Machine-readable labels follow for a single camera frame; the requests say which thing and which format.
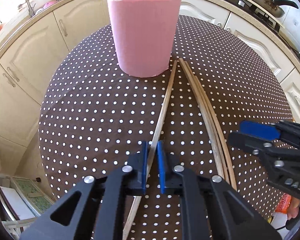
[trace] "pink cup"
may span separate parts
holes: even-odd
[[[108,0],[120,68],[154,77],[169,67],[181,0]]]

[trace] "floor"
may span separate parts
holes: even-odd
[[[51,187],[48,183],[44,168],[42,166],[38,134],[35,134],[33,139],[31,140],[25,154],[20,161],[15,176],[25,177],[29,179],[40,177],[41,182],[38,183],[38,187],[40,187],[40,189],[44,193],[46,193],[52,200],[56,200],[52,194]]]

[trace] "chopstick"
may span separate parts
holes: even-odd
[[[205,124],[208,136],[210,138],[211,148],[212,148],[212,152],[213,152],[213,156],[214,156],[214,160],[215,160],[215,164],[216,164],[216,168],[217,168],[217,173],[219,176],[221,176],[224,179],[225,176],[224,176],[224,171],[223,171],[223,166],[222,166],[222,161],[221,161],[221,153],[220,153],[220,150],[218,149],[217,139],[216,139],[215,133],[213,132],[212,124],[210,123],[210,120],[209,120],[208,111],[205,108],[203,99],[200,95],[200,90],[199,90],[194,78],[192,77],[192,71],[188,69],[187,65],[185,64],[185,62],[183,61],[182,58],[179,58],[179,63],[181,65],[184,73],[186,74],[186,77],[190,83],[192,92],[194,94],[194,97],[197,100],[197,103],[198,103],[198,106],[199,106],[199,109],[201,112],[201,116],[203,118],[203,122]]]
[[[171,96],[171,91],[172,91],[172,86],[173,86],[173,81],[174,81],[174,76],[176,73],[176,68],[177,68],[177,61],[175,60],[172,66],[172,71],[171,71],[171,75],[169,78],[169,83],[167,86],[167,90],[166,93],[164,95],[164,99],[163,99],[163,103],[162,103],[162,107],[159,113],[159,118],[157,121],[157,125],[154,129],[154,135],[152,137],[152,143],[150,146],[150,150],[149,150],[149,154],[148,154],[148,161],[147,161],[147,171],[146,171],[146,179],[148,179],[149,173],[150,173],[150,169],[152,166],[152,162],[154,159],[154,155],[156,152],[156,148],[157,148],[157,143],[159,141],[160,138],[160,133],[163,127],[163,122],[167,113],[167,109],[168,109],[168,105],[169,105],[169,100],[170,100],[170,96]],[[122,240],[127,240],[128,235],[130,233],[131,227],[132,227],[132,223],[134,221],[134,218],[137,214],[137,210],[138,207],[140,205],[140,201],[141,201],[142,196],[135,196],[132,202],[132,206],[130,208],[130,212],[127,218],[127,221],[124,225],[124,229],[123,229],[123,234],[122,234]]]
[[[214,112],[212,104],[211,104],[206,92],[204,91],[204,88],[202,87],[198,77],[195,76],[192,73],[192,70],[191,70],[191,68],[190,68],[190,66],[187,62],[185,62],[185,65],[186,65],[186,68],[187,68],[187,70],[189,71],[189,73],[191,75],[191,78],[194,79],[194,81],[197,85],[197,88],[199,90],[199,93],[201,94],[201,98],[203,99],[203,103],[204,103],[205,107],[208,110],[208,116],[209,116],[209,119],[210,119],[209,123],[212,125],[212,129],[214,131],[214,134],[216,135],[216,143],[217,143],[217,146],[218,146],[218,148],[221,152],[220,157],[221,157],[221,163],[222,163],[223,170],[224,170],[225,180],[233,187],[234,190],[237,190],[237,183],[236,183],[236,180],[235,180],[235,175],[234,175],[234,170],[233,170],[233,166],[232,166],[231,157],[230,157],[230,154],[229,154],[228,147],[226,145],[226,140],[225,140],[225,137],[223,135],[220,123],[217,119],[217,115]]]

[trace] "orange bag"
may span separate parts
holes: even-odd
[[[287,213],[287,209],[290,205],[290,202],[291,202],[291,196],[287,193],[284,193],[283,196],[282,196],[282,199],[280,200],[277,208],[276,208],[276,212],[279,212],[279,213],[283,213],[283,214],[286,214]]]

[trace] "cable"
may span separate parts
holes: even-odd
[[[280,227],[280,228],[277,228],[276,230],[279,231],[281,229],[284,229],[286,226],[283,226],[283,227]]]

